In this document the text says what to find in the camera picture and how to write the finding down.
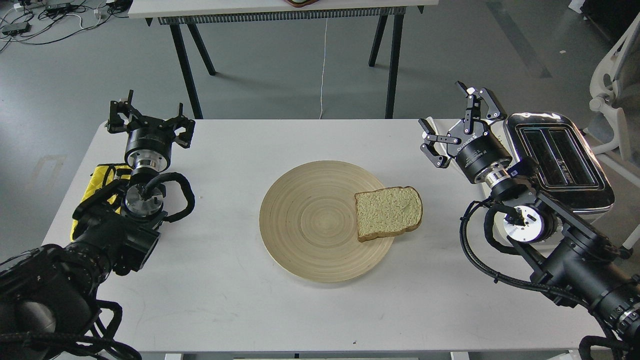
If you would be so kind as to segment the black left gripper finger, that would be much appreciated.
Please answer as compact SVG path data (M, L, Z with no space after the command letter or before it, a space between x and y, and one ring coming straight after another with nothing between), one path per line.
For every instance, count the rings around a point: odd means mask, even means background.
M156 119L151 129L162 134L169 143L176 143L181 148L189 149L192 144L195 130L195 120L189 119L184 114L183 103L178 104L177 115L167 120Z
M134 130L148 128L150 120L141 114L131 104L133 102L134 90L130 89L127 98L119 101L111 101L109 105L109 118L105 124L109 133L131 133Z

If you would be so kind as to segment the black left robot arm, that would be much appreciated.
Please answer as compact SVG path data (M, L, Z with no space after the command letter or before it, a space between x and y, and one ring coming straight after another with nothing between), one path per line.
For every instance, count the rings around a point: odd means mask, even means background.
M187 217L195 195L183 174L168 172L173 144L189 148L195 121L179 109L163 120L141 114L133 97L110 103L106 128L126 133L129 177L114 170L73 212L71 242L44 244L1 264L1 358L50 360L61 353L102 360L139 360L115 339L122 307L98 299L110 274L143 268L163 223Z

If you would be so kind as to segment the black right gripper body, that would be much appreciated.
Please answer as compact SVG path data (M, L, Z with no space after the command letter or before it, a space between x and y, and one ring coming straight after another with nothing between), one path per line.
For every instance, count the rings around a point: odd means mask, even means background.
M454 158L470 183L483 182L481 173L494 164L503 167L510 164L513 157L484 121L473 121L469 133L465 129L459 120L448 130L447 134L459 141L446 145L446 153Z

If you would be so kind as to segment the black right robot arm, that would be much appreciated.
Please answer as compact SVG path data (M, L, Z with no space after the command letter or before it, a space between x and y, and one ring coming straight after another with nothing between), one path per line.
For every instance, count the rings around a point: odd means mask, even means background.
M435 167L454 160L470 183L489 188L489 196L469 203L461 217L464 255L495 283L543 294L557 306L584 307L605 335L583 337L581 359L590 360L597 346L609 348L615 360L637 360L639 276L615 265L621 250L583 219L615 201L585 137L562 114L507 115L489 89L456 84L466 98L464 116L444 135L421 118L420 148ZM485 240L526 260L528 280L496 271L473 252L467 226L480 208L486 209Z

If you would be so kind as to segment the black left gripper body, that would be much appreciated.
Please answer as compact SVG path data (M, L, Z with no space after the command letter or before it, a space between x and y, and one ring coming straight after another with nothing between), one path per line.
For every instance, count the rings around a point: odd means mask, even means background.
M125 150L125 162L132 169L148 167L166 171L170 166L174 128L163 119L144 117L141 123L130 122Z

